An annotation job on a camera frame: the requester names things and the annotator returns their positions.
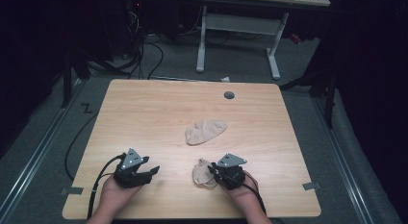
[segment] white desk leg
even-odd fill
[[[201,40],[200,46],[198,47],[198,58],[197,58],[197,72],[204,72],[204,62],[205,62],[205,32],[207,27],[207,6],[203,6],[203,16],[201,22]]]
[[[275,51],[276,51],[276,48],[278,47],[279,40],[282,37],[283,30],[285,29],[285,25],[286,25],[286,21],[288,20],[288,16],[289,16],[288,12],[286,12],[283,15],[282,20],[279,23],[277,33],[275,35],[275,41],[273,42],[272,47],[267,49],[270,71],[272,72],[272,78],[274,80],[280,79],[279,69],[278,69],[278,65],[276,64],[276,59],[275,59]]]

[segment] cloth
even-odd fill
[[[226,128],[227,124],[221,120],[199,121],[194,127],[187,129],[186,143],[189,145],[204,143],[222,134]]]
[[[200,184],[205,187],[215,187],[217,182],[214,179],[214,175],[210,173],[208,166],[211,166],[210,162],[200,159],[198,164],[196,164],[192,170],[192,179],[196,184]]]

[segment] human hand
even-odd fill
[[[243,182],[247,186],[253,188],[259,192],[258,182],[245,170],[245,181]],[[245,215],[246,221],[249,224],[264,224],[271,223],[267,215],[262,210],[260,201],[256,194],[247,187],[238,187],[228,190],[225,187],[222,189],[227,193],[238,209]]]
[[[99,206],[87,223],[111,223],[141,188],[120,187],[111,175],[102,187]]]

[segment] beige cloth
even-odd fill
[[[225,131],[227,124],[221,120],[207,120],[195,123],[186,131],[186,143],[196,145],[204,143]]]
[[[215,187],[217,182],[214,179],[214,175],[210,173],[208,166],[211,166],[210,162],[200,159],[198,164],[196,164],[192,170],[192,179],[196,184],[200,184],[205,187]]]

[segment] gray carpet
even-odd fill
[[[261,37],[246,41],[240,38],[230,39],[222,45],[207,46],[206,70],[195,72],[197,40],[174,42],[165,38],[156,45],[162,48],[164,58],[152,75],[152,79],[177,78],[200,81],[220,81],[229,77],[231,82],[274,83],[283,85],[300,77],[319,44],[318,40],[308,40],[294,44],[283,39],[276,53],[282,79],[271,79],[268,60],[264,48],[270,37]],[[220,42],[216,37],[210,42]],[[143,76],[159,62],[161,52],[155,46],[145,45],[141,62]],[[138,79],[138,71],[133,75]],[[92,71],[90,79],[83,86],[65,119],[50,143],[50,148],[37,173],[27,187],[18,205],[10,216],[10,223],[84,223],[84,220],[65,220],[62,210],[66,199],[61,195],[71,181],[64,172],[64,157],[71,141],[83,125],[97,112],[103,101],[111,79],[123,78],[112,74]],[[4,201],[13,188],[14,182],[35,152],[48,126],[60,110],[63,84],[54,86],[52,95],[33,113],[29,124],[14,143],[12,149],[0,161],[0,201]],[[320,114],[307,93],[307,87],[295,87],[283,91],[284,100],[298,138],[301,151],[314,182],[321,188],[316,191],[321,205],[321,215],[313,218],[283,218],[285,223],[360,223],[344,180],[330,148],[330,140],[321,124]],[[358,184],[368,199],[369,208],[374,212],[373,223],[400,223],[394,208],[388,202],[386,194],[370,169],[370,164],[353,135],[343,110],[341,99],[336,95],[334,110],[334,132],[344,149],[350,167],[356,174]],[[93,113],[85,113],[85,106]],[[69,153],[68,168],[75,175],[86,147],[93,121],[79,135]],[[184,220],[184,223],[242,223],[242,220]],[[181,223],[181,220],[138,221],[135,223]]]

